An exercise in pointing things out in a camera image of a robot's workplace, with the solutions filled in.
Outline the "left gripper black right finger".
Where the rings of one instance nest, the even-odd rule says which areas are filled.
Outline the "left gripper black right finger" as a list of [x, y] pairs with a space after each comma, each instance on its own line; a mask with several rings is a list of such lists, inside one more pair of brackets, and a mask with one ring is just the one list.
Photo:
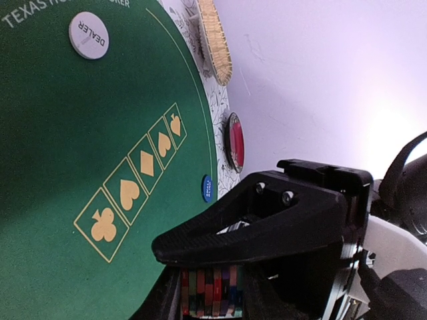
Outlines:
[[157, 236], [155, 258], [177, 267], [253, 263], [334, 251], [363, 241], [373, 178], [367, 171], [299, 159], [252, 173], [199, 215]]

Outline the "blue small blind button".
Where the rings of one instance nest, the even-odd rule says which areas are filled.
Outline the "blue small blind button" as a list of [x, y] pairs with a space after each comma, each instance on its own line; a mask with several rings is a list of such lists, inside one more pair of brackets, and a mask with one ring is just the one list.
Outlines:
[[214, 199], [214, 182], [210, 175], [204, 175], [201, 181], [201, 194], [206, 203]]

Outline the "round green poker mat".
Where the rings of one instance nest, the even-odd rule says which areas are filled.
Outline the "round green poker mat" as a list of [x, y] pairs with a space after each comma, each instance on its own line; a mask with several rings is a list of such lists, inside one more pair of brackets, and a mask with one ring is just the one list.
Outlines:
[[[207, 207], [209, 103], [159, 2], [1, 2], [2, 319], [129, 319], [163, 271], [153, 239]], [[82, 11], [100, 59], [70, 43]]]

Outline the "floral patterned tablecloth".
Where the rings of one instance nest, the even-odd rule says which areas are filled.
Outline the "floral patterned tablecloth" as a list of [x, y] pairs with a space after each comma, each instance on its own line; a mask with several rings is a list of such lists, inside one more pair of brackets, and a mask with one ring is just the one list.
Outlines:
[[224, 129], [230, 115], [228, 92], [225, 87], [218, 85], [204, 60], [202, 53], [197, 14], [197, 1], [160, 1], [169, 17], [179, 29], [186, 42], [195, 64], [197, 65], [205, 96], [209, 103], [211, 125], [216, 144], [217, 198], [220, 199], [238, 182], [240, 174], [228, 163], [224, 143]]

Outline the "red floral round box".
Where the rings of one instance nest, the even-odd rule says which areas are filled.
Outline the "red floral round box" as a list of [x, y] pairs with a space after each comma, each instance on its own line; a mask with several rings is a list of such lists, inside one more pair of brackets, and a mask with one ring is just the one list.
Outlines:
[[228, 161], [237, 173], [241, 173], [245, 158], [244, 134], [242, 124], [236, 113], [230, 114], [224, 137]]

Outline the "round woven bamboo tray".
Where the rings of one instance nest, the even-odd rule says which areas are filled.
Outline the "round woven bamboo tray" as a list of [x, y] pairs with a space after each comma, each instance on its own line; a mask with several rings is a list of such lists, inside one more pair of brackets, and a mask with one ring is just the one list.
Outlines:
[[218, 10], [212, 0], [197, 1], [197, 20], [205, 64], [217, 83], [225, 87], [232, 77], [232, 59]]

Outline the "white dealer button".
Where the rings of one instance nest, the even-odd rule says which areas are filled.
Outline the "white dealer button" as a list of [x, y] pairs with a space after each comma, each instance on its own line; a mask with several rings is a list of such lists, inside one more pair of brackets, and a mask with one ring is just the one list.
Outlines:
[[95, 14], [82, 11], [70, 22], [69, 40], [75, 51], [85, 59], [97, 60], [109, 49], [109, 33]]

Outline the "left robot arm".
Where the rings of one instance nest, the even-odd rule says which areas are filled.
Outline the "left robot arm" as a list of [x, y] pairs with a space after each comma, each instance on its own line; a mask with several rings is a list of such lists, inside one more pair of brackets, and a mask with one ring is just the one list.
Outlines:
[[157, 236], [147, 319], [425, 319], [426, 158], [386, 175], [297, 159]]

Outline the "multicolour poker chip stack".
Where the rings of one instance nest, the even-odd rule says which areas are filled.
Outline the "multicolour poker chip stack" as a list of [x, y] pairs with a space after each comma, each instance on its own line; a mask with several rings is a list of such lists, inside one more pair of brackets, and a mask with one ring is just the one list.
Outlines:
[[240, 265], [182, 269], [180, 274], [182, 319], [242, 319], [244, 270]]

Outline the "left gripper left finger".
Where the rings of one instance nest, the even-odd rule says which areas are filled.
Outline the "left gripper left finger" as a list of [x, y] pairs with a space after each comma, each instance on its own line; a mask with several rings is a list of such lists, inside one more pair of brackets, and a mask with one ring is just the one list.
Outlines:
[[283, 319], [279, 296], [257, 265], [244, 265], [243, 319]]

